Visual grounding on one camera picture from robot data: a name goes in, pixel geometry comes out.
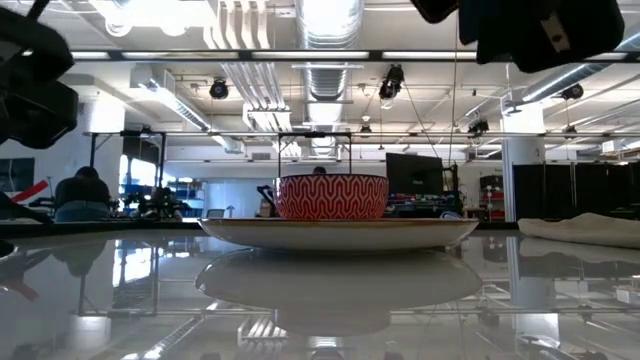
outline bowl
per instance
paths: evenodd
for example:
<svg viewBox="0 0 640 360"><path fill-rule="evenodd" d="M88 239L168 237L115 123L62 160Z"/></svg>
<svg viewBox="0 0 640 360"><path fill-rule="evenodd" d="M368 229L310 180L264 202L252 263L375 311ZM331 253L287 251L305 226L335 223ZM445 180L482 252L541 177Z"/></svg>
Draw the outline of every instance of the bowl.
<svg viewBox="0 0 640 360"><path fill-rule="evenodd" d="M360 174L284 176L276 208L287 220L376 220L389 196L389 180Z"/></svg>

